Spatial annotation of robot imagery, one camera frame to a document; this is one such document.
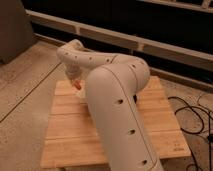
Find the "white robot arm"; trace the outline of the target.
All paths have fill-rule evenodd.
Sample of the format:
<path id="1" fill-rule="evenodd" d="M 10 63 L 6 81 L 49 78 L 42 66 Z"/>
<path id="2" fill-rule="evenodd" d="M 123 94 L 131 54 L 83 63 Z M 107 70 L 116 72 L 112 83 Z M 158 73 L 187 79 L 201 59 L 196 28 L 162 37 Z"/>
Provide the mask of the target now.
<path id="1" fill-rule="evenodd" d="M 150 79 L 147 63 L 138 57 L 88 51 L 78 40 L 57 50 L 70 79 L 82 67 L 86 103 L 112 171 L 164 171 L 140 118 L 134 97 Z"/>

